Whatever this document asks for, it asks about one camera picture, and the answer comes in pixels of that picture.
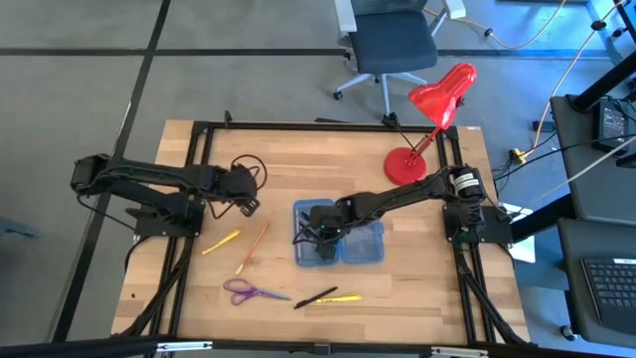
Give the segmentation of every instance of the lamp base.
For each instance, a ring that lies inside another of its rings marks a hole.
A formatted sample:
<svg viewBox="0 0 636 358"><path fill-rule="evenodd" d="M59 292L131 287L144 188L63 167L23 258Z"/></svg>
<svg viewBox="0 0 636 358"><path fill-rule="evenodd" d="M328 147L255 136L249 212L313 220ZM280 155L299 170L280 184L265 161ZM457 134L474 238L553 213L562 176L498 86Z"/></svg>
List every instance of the lamp base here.
<svg viewBox="0 0 636 358"><path fill-rule="evenodd" d="M385 174L394 184L410 184L426 174L426 161L420 155L409 163L412 152L410 148L396 148L387 155Z"/></svg>

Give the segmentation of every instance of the yellow cable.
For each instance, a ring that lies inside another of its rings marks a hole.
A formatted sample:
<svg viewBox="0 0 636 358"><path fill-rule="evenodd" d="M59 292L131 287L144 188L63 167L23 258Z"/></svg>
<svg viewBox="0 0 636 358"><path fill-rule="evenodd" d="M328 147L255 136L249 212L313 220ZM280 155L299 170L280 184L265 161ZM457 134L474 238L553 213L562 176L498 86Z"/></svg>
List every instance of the yellow cable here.
<svg viewBox="0 0 636 358"><path fill-rule="evenodd" d="M609 11L605 14L605 16L603 16L600 19L600 21L601 22L605 21L605 19L614 11L614 9L616 9L616 7L618 7L618 5L621 5L622 3L623 3L623 0L620 0L616 4L614 4L614 6L611 9L609 9ZM569 71L574 67L574 64L576 64L576 62L578 61L578 58L580 58L580 55L583 53L583 50L585 49L585 47L587 46L589 41L592 39L595 33L596 31L592 30L592 32L589 34L589 36L587 37L583 45L578 50L578 53L576 53L576 56L567 67L567 70L565 70L563 75L560 77L560 80L558 80L558 83L556 83L555 89L553 89L553 92L550 95L550 98L552 98L553 96L555 96L555 94L557 94L558 88L560 88L560 85L563 83L563 80L565 80L565 77L567 77L567 74L569 74ZM542 114L541 120L539 121L539 127L537 128L537 134L535 135L535 142L533 144L533 147L530 148L530 150L525 151L522 155L519 156L519 158L522 160L527 158L537 148L537 144L539 143L539 137L541 134L541 127L544 125L544 121L546 120L546 116L548 115L548 109L550 108L550 98L548 99L548 102L546 103L546 107L544 108L544 113Z"/></svg>
<svg viewBox="0 0 636 358"><path fill-rule="evenodd" d="M546 24L545 24L545 25L544 25L544 26L540 29L540 31L539 31L539 32L538 32L535 36L533 36L533 38L532 38L532 39L530 39L528 42L526 42L526 43L525 43L525 44L523 44L523 45L519 45L519 46L510 46L510 45L506 45L503 41L501 41L501 40L497 37L497 35L495 35L495 33L494 33L494 32L493 32L493 33L491 33L491 34L489 35L489 37L492 37L492 38L493 38L493 40L495 40L495 41L496 41L499 45L501 45L501 47L503 47L503 48L505 48L505 49L508 49L508 50L520 50L520 49L523 49L523 48L525 48L526 46L528 46L528 45L530 45L531 43L533 43L536 39L538 39L538 38L539 38L539 36L540 36L540 35L541 35L541 34L542 34L542 33L543 33L543 32L544 32L547 28L548 28L548 26L550 25L550 23L551 23L551 22L555 19L555 17L557 16L558 12L559 12L559 11L560 11L560 9L563 7L563 5L565 5L565 3L566 3L566 2L567 2L567 0L561 0L560 4L558 5L558 8L556 8L556 11L553 13L553 15L550 17L550 19L546 22ZM428 9L426 9L426 8L424 8L424 11L425 11L425 12L427 12L427 13L429 13L429 14L431 14L432 16L437 16L437 13L436 13L436 12L434 12L434 11L428 10ZM483 26L483 25L480 25L480 24L477 24L476 22L471 21L471 20L467 20L467 19L451 19L451 20L453 20L453 21L457 21L457 22L462 22L462 23L469 24L469 25L473 25L473 26L478 27L478 28L480 28L480 29L482 29L482 30L484 30L484 31L488 31L488 28L487 28L487 27L485 27L485 26Z"/></svg>

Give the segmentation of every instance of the black pen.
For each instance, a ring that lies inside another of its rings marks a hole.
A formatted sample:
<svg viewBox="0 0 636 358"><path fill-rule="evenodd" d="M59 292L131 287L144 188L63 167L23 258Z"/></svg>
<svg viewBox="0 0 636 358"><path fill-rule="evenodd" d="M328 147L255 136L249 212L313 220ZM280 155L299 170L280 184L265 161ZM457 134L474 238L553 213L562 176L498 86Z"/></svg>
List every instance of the black pen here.
<svg viewBox="0 0 636 358"><path fill-rule="evenodd" d="M324 291L324 292L322 292L322 293L318 293L318 294L316 294L315 296L313 296L313 297L311 297L311 298L307 298L307 299L305 299L305 300L301 300L300 302L296 303L296 306L294 307L294 309L298 309L298 308L300 308L300 307L304 307L304 306L306 306L307 304L309 304L309 303L311 303L311 302L315 301L316 299L318 299L318 298L322 298L322 297L326 296L327 294L329 294L329 293L331 293L331 292L335 291L336 289L338 289L338 286L333 286L333 287L331 287L331 288L327 289L326 291Z"/></svg>

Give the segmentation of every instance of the purple scissors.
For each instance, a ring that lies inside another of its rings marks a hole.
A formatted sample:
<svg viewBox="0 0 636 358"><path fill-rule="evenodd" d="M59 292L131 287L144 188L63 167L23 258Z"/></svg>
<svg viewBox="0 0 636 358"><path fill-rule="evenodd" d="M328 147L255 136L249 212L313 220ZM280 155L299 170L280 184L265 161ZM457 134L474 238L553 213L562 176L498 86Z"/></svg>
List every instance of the purple scissors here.
<svg viewBox="0 0 636 358"><path fill-rule="evenodd" d="M251 283L242 278L228 279L223 284L223 288L230 292L233 292L232 297L230 297L230 302L233 305L239 305L254 296L291 300L291 298L287 297L286 295L267 292L265 290L256 288Z"/></svg>

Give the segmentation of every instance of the office chair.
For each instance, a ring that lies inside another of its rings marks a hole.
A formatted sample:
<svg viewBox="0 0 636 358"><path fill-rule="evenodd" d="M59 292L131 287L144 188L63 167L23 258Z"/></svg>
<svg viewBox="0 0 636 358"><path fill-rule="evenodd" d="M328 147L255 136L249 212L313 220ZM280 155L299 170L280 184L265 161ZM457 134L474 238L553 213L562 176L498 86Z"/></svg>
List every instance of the office chair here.
<svg viewBox="0 0 636 358"><path fill-rule="evenodd" d="M433 35L446 18L466 16L461 0L442 0L443 9L428 26L422 10L428 0L334 0L339 45L353 48L359 75L334 91L342 98L342 90L371 77L382 82L385 100L384 124L394 124L398 117L391 112L387 77L416 85L426 81L410 71L428 69L437 63ZM345 58L351 60L351 54Z"/></svg>

